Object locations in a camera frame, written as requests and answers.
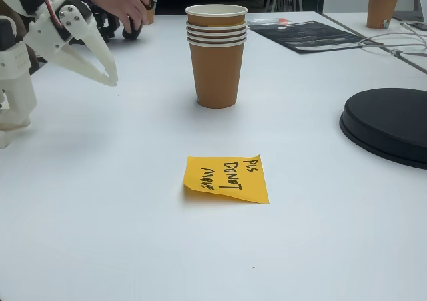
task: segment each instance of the cup rim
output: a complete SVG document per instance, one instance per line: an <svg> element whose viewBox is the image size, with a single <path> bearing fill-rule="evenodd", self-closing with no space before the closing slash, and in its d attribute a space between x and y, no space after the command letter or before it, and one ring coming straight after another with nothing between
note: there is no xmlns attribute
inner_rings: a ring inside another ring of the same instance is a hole
<svg viewBox="0 0 427 301"><path fill-rule="evenodd" d="M233 41L239 41L240 39L245 39L248 36L247 33L244 33L243 35L237 36L237 37L228 37L227 39L206 39L204 37L197 37L197 36L193 36L190 35L189 33L187 33L187 37L189 37L190 39L192 39L193 41L199 41L199 42L233 42Z"/></svg>
<svg viewBox="0 0 427 301"><path fill-rule="evenodd" d="M248 22L245 21L245 23L240 24L240 25L233 25L233 26L227 26L227 27L208 27L208 26L199 26L199 25L193 25L188 23L187 21L187 27L189 27L190 29L201 29L202 31L228 31L230 29L239 29L241 27L248 27Z"/></svg>
<svg viewBox="0 0 427 301"><path fill-rule="evenodd" d="M190 33L193 35L210 36L210 37L234 36L234 35L244 34L246 32L248 32L248 27L245 27L245 29L242 29L241 31L227 32L227 33L197 32L197 31L192 31L191 27L187 27L187 33Z"/></svg>
<svg viewBox="0 0 427 301"><path fill-rule="evenodd" d="M205 44L205 43L198 43L195 41L191 41L188 37L187 37L187 41L195 46L200 46L200 47L233 47L233 46L237 46L237 45L241 45L244 44L246 42L246 38L239 41L239 42L235 42L235 43L228 43L228 44Z"/></svg>
<svg viewBox="0 0 427 301"><path fill-rule="evenodd" d="M236 11L231 13L208 13L206 11L203 12L204 9L208 9L209 7L220 7L220 8L230 7L231 9L235 9ZM185 12L190 15L201 16L201 17L233 17L233 16L245 15L248 12L248 9L246 7L239 6L239 5L203 4L203 5L193 5L193 6L187 7L185 9Z"/></svg>

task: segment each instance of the black booklet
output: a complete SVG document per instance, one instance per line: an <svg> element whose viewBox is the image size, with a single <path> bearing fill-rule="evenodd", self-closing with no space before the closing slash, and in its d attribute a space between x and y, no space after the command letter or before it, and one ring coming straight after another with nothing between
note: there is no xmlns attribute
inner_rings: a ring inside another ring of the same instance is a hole
<svg viewBox="0 0 427 301"><path fill-rule="evenodd" d="M341 31L329 25L309 21L304 23L250 25L250 29L298 53L314 53L354 49L363 37Z"/></svg>

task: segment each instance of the white cable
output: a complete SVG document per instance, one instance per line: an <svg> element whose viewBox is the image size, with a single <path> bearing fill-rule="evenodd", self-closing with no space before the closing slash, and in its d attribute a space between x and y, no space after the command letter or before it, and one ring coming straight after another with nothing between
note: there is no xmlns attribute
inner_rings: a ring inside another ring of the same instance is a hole
<svg viewBox="0 0 427 301"><path fill-rule="evenodd" d="M409 24L415 24L415 23L417 23L417 24L423 24L422 22L413 22L413 21L408 21L408 22L402 22L400 25L403 27L403 28L405 28L405 29L407 29L407 30L409 30L411 33L407 33L407 32L393 32L393 33L385 33L385 34L379 34L379 35L375 35L375 36L371 36L371 37L367 37L367 38L365 38L365 39L363 39L363 40L361 40L360 42L359 42L359 46L360 47L362 47L362 48L367 48L367 47L401 47L401 46L423 46L424 48L423 48L423 50L420 50L420 52L421 51L425 51L425 50L427 50L427 41L426 41L426 39L423 39L423 37L427 37L427 35L421 35L421 34L418 34L417 32L415 32L412 28L411 28L411 26L409 26ZM416 39L417 39L417 41L419 41L420 43L417 43L417 44L389 44L389 45L384 45L384 44L378 44L378 45L366 45L366 41L371 41L372 39L375 39L375 38L377 38L377 37L381 37L381 36L387 36L387 35L411 35L411 36L416 36ZM404 54L404 52L403 51L400 51L400 50L397 50L397 49L394 49L394 50L392 50L391 51L392 52L392 54L394 54L394 55L400 55L400 54Z"/></svg>

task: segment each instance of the stacked paper cups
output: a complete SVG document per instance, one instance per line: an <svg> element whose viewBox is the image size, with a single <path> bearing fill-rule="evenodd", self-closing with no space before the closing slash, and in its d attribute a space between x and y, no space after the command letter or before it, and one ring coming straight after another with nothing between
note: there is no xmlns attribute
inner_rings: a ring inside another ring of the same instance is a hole
<svg viewBox="0 0 427 301"><path fill-rule="evenodd" d="M185 11L197 102L211 109L233 106L238 95L248 10L235 5L197 5Z"/></svg>

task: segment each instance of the red wire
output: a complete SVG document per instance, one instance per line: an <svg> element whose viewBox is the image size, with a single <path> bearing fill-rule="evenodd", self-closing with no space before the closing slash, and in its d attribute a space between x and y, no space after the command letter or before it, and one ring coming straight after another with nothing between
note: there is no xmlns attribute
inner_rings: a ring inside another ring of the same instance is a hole
<svg viewBox="0 0 427 301"><path fill-rule="evenodd" d="M45 0L46 2L46 6L47 9L49 10L49 14L51 15L52 19L55 21L56 26L58 26L59 28L63 28L64 25L60 22L60 20L58 20L55 12L53 11L52 5L51 5L51 1L50 0Z"/></svg>

